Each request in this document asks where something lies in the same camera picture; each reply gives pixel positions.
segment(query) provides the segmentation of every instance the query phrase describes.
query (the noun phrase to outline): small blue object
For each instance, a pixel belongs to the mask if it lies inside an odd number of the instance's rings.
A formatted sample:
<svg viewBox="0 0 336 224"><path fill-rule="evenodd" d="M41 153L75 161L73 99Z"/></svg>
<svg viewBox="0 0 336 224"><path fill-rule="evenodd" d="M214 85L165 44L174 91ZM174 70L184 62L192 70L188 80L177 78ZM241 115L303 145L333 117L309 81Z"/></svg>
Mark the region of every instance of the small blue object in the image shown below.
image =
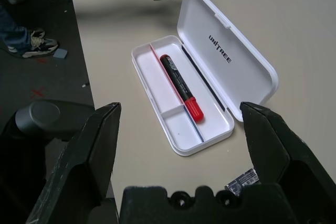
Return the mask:
<svg viewBox="0 0 336 224"><path fill-rule="evenodd" d="M65 59L65 57L67 56L67 53L68 53L67 50L58 48L56 52L54 53L54 57L59 58L59 59Z"/></svg>

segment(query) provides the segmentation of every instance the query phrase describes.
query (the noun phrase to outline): red x mark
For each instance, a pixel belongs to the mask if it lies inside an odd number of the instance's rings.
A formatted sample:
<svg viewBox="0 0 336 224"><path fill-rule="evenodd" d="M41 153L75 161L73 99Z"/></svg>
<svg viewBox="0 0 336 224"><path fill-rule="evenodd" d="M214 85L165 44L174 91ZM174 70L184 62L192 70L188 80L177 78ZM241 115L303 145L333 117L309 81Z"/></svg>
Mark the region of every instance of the red x mark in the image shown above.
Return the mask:
<svg viewBox="0 0 336 224"><path fill-rule="evenodd" d="M30 99L34 98L35 96L39 96L39 97L44 97L44 94L41 93L41 91L43 91L44 88L41 88L39 90L35 90L35 89L32 89L32 92L34 93Z"/></svg>
<svg viewBox="0 0 336 224"><path fill-rule="evenodd" d="M47 60L41 59L41 58L37 58L36 61L37 61L38 64L40 64L40 63L43 63L43 64L48 63Z"/></svg>

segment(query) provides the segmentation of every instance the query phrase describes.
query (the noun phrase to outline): black object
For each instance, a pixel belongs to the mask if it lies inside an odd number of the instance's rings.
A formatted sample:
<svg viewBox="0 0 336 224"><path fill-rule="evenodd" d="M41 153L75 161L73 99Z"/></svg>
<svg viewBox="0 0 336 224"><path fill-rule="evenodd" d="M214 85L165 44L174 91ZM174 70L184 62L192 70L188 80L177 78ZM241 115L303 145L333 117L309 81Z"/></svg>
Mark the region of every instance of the black object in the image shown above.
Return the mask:
<svg viewBox="0 0 336 224"><path fill-rule="evenodd" d="M239 197L229 191L214 197L202 186L193 198L177 192L170 199L162 187L129 187L119 223L336 223L336 185L308 146L270 109L249 102L240 109L261 184L244 187Z"/></svg>
<svg viewBox="0 0 336 224"><path fill-rule="evenodd" d="M336 185L304 141L272 110L250 102L240 109L260 182L282 187L298 223L336 223Z"/></svg>
<svg viewBox="0 0 336 224"><path fill-rule="evenodd" d="M120 112L121 105L111 103L90 116L61 154L26 223L86 223L108 189Z"/></svg>
<svg viewBox="0 0 336 224"><path fill-rule="evenodd" d="M160 61L164 69L167 71L170 79L172 80L176 90L180 94L182 100L185 102L193 97L193 94L183 80L172 59L168 55L163 55L160 57Z"/></svg>
<svg viewBox="0 0 336 224"><path fill-rule="evenodd" d="M38 100L16 112L17 127L28 136L69 140L94 112L93 106Z"/></svg>
<svg viewBox="0 0 336 224"><path fill-rule="evenodd" d="M117 143L120 105L110 106L111 114L96 111L70 142L27 223L86 223L99 205ZM244 187L239 197L224 190L214 197L207 186L195 197L178 191L170 198L162 187L128 187L119 223L336 223L336 185L306 144L273 111L247 102L240 109L261 184Z"/></svg>
<svg viewBox="0 0 336 224"><path fill-rule="evenodd" d="M0 135L0 222L24 223L45 178L45 140L23 134L14 114Z"/></svg>
<svg viewBox="0 0 336 224"><path fill-rule="evenodd" d="M94 107L38 100L18 110L0 135L0 215L4 223L24 223L46 183L45 145L69 140Z"/></svg>

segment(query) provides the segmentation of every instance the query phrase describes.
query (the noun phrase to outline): gray floor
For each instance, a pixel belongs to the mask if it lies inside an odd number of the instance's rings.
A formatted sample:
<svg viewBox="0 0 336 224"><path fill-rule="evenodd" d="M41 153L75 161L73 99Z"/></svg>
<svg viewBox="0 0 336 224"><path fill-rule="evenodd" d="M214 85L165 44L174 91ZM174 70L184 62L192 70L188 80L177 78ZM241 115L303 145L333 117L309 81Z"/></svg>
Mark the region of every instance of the gray floor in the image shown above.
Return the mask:
<svg viewBox="0 0 336 224"><path fill-rule="evenodd" d="M0 0L16 23L42 27L47 38L60 42L66 59L47 56L17 59L0 50L0 131L11 115L36 99L55 99L93 105L72 0L26 0L10 5ZM6 48L0 42L0 48Z"/></svg>

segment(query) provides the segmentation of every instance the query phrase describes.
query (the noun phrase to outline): person's leg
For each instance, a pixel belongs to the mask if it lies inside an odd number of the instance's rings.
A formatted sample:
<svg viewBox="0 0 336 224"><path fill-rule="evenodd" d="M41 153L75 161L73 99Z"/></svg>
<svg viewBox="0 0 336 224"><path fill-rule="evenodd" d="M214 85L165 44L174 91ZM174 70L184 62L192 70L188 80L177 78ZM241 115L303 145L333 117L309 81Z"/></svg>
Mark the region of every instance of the person's leg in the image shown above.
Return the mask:
<svg viewBox="0 0 336 224"><path fill-rule="evenodd" d="M0 38L7 47L15 48L20 55L23 55L31 48L28 29L23 26L17 26L2 5L0 5Z"/></svg>
<svg viewBox="0 0 336 224"><path fill-rule="evenodd" d="M55 51L58 43L54 39L43 39L43 30L29 31L17 26L8 12L0 5L0 38L10 52L17 52L24 58L47 55Z"/></svg>

